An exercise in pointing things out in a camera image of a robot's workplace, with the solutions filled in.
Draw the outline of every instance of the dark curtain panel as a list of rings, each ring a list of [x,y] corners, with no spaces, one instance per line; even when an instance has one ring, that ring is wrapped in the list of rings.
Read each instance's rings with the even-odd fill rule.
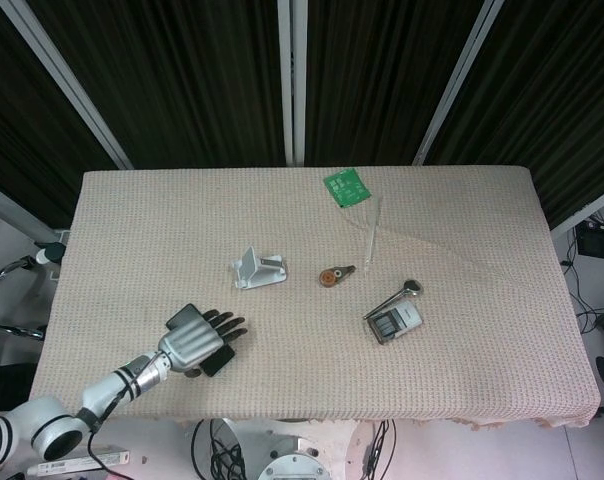
[[[523,165],[551,227],[604,193],[604,0],[509,0],[427,164]]]
[[[29,0],[136,168],[285,164],[275,0]]]
[[[305,165],[410,165],[481,0],[310,0]]]
[[[113,163],[0,10],[0,190],[69,227],[82,174]]]

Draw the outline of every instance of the white plastic holder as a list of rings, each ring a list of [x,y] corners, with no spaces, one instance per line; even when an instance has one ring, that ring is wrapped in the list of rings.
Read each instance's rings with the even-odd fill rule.
[[[255,255],[253,247],[249,247],[240,260],[233,262],[233,269],[237,276],[235,286],[243,290],[286,280],[286,268],[282,257],[273,255],[260,258]]]

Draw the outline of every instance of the beige knit tablecloth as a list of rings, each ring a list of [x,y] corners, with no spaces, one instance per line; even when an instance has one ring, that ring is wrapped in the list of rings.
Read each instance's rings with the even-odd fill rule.
[[[366,201],[339,169],[94,172],[84,177],[32,396],[82,391],[154,350],[186,303],[247,319],[216,377],[172,374],[121,413],[270,418],[535,418],[585,425],[600,397],[529,172],[362,167],[382,213],[365,275]],[[246,248],[288,279],[233,287]],[[321,270],[356,265],[341,285]],[[385,346],[362,315],[408,278],[424,324]]]

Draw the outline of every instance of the robotic arm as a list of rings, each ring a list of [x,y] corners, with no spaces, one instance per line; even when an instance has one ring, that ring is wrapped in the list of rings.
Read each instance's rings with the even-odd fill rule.
[[[201,362],[220,352],[228,342],[246,333],[235,329],[244,321],[233,314],[216,310],[201,315],[186,305],[166,326],[158,350],[135,358],[110,373],[82,393],[82,408],[71,416],[55,397],[30,400],[0,417],[0,465],[15,451],[20,438],[46,461],[56,460],[73,450],[89,432],[97,432],[104,420],[119,405],[132,402],[144,392],[166,380],[169,371],[187,376]],[[220,358],[220,362],[230,359]]]

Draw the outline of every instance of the white floor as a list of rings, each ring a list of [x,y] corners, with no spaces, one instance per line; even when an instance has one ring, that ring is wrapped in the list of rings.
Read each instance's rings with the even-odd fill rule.
[[[563,258],[567,242],[556,242],[559,257]],[[14,257],[27,253],[32,247],[10,227],[0,223],[0,266]],[[593,307],[604,307],[604,260],[578,257],[576,267],[580,274],[582,296]],[[52,290],[31,272],[20,272],[22,280],[13,280],[13,286],[0,290],[0,320],[14,320],[24,325],[45,323]],[[569,278],[570,288],[575,282]],[[593,362],[604,355],[604,334],[594,331],[584,337],[587,354]],[[37,358],[39,346],[21,339],[4,338],[1,363]],[[27,359],[13,359],[6,352],[23,352]],[[603,404],[604,387],[600,384]],[[604,480],[604,416],[596,418],[582,429],[543,429],[533,422],[519,422],[501,428],[472,431],[468,426],[448,421],[418,425],[398,421],[398,444],[388,480],[421,479],[544,479],[544,480]],[[362,447],[368,442],[365,431],[358,428],[352,449],[345,464],[347,479],[357,480],[362,472]],[[168,420],[120,419],[108,422],[96,437],[96,444],[121,447],[131,451],[131,464],[121,471],[136,480],[194,479],[189,458],[192,425],[178,425]],[[391,439],[385,445],[386,462]],[[206,461],[208,445],[196,444],[201,461]],[[28,445],[21,445],[12,461],[0,472],[4,480],[18,471],[37,463]],[[103,473],[92,473],[90,479],[104,478]]]
[[[586,428],[566,430],[543,429],[533,422],[477,432],[448,421],[396,423],[398,443],[388,480],[604,480],[604,417]],[[118,471],[136,480],[187,480],[197,478],[189,457],[192,431],[191,424],[127,418],[108,422],[94,443],[111,451],[130,450],[131,463]],[[358,428],[355,440],[360,433]],[[198,462],[208,471],[208,439],[201,440],[196,444]],[[381,465],[386,465],[391,445],[389,438]],[[349,480],[361,476],[363,446],[349,449],[345,464]],[[0,479],[36,463],[28,445],[21,445]],[[90,480],[104,477],[97,472],[88,476]]]

